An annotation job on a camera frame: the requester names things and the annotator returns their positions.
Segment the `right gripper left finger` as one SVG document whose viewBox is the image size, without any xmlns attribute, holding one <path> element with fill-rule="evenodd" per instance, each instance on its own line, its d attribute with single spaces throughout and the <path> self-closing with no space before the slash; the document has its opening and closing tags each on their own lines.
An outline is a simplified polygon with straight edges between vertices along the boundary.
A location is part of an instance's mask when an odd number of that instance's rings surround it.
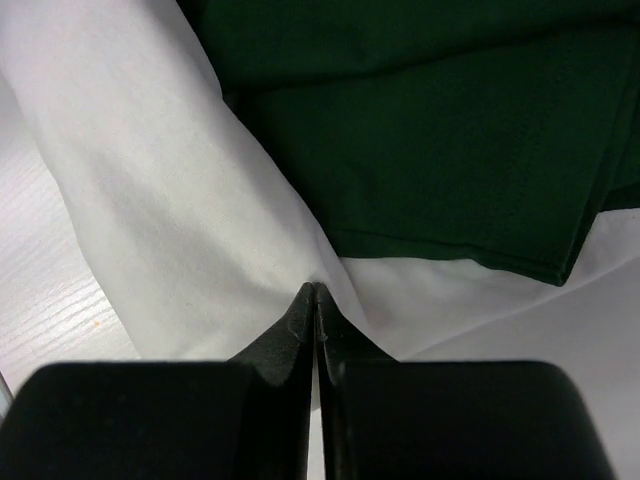
<svg viewBox="0 0 640 480">
<path fill-rule="evenodd" d="M 302 479 L 315 290 L 224 362 L 57 363 L 1 428 L 5 479 Z"/>
</svg>

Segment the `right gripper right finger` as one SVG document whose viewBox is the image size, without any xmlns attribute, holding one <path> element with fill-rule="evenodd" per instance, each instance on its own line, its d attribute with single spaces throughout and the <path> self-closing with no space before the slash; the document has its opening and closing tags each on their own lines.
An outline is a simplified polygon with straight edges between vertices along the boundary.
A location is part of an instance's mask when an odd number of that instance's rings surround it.
<svg viewBox="0 0 640 480">
<path fill-rule="evenodd" d="M 539 361 L 400 362 L 315 285 L 330 479 L 609 479 L 582 396 Z"/>
</svg>

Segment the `white and green t-shirt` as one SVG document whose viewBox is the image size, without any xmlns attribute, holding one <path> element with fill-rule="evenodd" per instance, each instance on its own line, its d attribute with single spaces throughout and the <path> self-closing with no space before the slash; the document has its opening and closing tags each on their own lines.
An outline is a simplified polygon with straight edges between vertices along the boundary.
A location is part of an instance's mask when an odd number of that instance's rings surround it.
<svg viewBox="0 0 640 480">
<path fill-rule="evenodd" d="M 639 256 L 635 1 L 5 1 L 1 77 L 145 358 L 310 281 L 410 358 Z"/>
</svg>

